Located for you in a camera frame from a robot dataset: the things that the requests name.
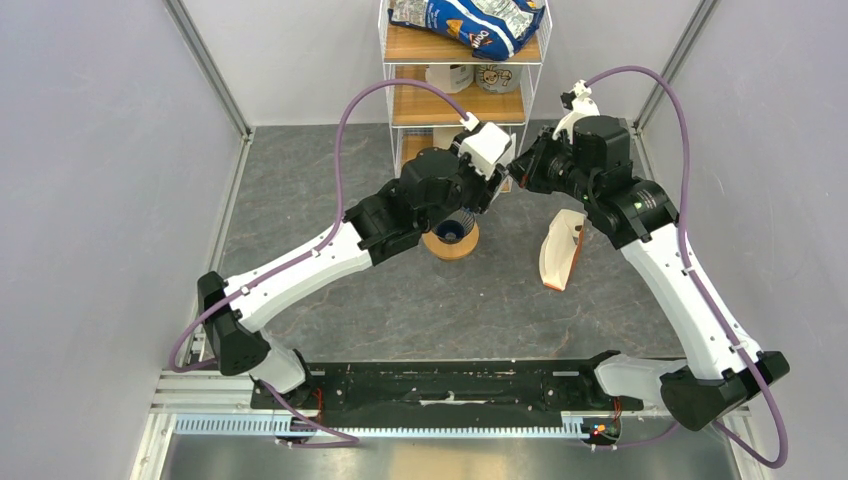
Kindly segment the white wire wooden shelf rack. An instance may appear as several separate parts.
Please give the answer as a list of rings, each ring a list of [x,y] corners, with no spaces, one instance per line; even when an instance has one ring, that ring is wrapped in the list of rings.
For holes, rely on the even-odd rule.
[[[553,21],[546,1],[533,1],[545,11],[528,44],[508,61],[493,63],[472,56],[456,40],[435,33],[393,25],[392,1],[382,1],[378,16],[383,76],[426,81],[442,89],[483,122],[493,122],[523,147],[549,45]],[[394,148],[394,172],[420,150],[446,148],[460,131],[455,110],[427,91],[409,86],[386,93]]]

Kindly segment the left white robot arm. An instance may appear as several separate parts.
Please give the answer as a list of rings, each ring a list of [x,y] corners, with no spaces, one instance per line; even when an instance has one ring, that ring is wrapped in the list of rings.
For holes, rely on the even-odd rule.
[[[453,213],[485,212],[515,156],[503,147],[472,140],[444,150],[430,147],[406,162],[400,175],[344,212],[312,243],[229,278],[215,271],[197,281],[203,322],[220,374],[247,373],[275,387],[290,408],[307,405],[314,383],[293,350],[275,348],[264,326],[283,310],[324,286],[376,266],[420,242]]]

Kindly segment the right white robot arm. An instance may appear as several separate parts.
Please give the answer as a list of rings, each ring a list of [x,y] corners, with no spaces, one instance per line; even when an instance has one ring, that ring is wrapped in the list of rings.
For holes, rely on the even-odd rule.
[[[592,226],[635,268],[672,325],[681,360],[634,358],[610,351],[594,357],[594,371],[577,382],[579,400],[601,409],[616,397],[664,407],[698,431],[785,377],[779,351],[764,351],[712,291],[706,300],[693,278],[691,248],[678,244],[679,213],[656,182],[634,174],[628,130],[614,117],[578,120],[571,132],[543,128],[509,166],[530,192],[559,192],[582,203]]]

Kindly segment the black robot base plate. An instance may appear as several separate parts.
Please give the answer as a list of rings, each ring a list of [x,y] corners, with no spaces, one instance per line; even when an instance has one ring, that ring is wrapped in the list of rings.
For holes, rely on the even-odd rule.
[[[555,427],[563,412],[643,409],[603,392],[599,360],[313,362],[288,400],[333,428]]]

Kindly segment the white paper coffee filter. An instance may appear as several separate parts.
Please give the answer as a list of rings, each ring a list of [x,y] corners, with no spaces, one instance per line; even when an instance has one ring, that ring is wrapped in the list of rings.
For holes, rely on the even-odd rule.
[[[509,138],[510,142],[505,147],[504,153],[499,160],[499,164],[503,166],[506,172],[509,172],[509,165],[516,158],[516,148],[517,148],[517,137],[515,134],[511,134]]]

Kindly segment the blue ribbed coffee dripper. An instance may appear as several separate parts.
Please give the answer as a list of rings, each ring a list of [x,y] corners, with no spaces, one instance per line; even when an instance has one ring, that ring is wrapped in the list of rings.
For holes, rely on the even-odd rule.
[[[445,244],[456,244],[466,238],[475,225],[474,213],[467,209],[460,209],[438,223],[433,233]]]

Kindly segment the round wooden dripper stand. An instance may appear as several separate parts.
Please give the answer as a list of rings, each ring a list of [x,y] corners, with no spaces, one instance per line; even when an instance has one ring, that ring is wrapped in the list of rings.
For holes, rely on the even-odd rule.
[[[422,236],[422,241],[427,250],[436,258],[443,261],[456,261],[470,255],[477,247],[480,240],[480,228],[475,225],[468,235],[456,243],[446,243],[435,233],[428,232]]]

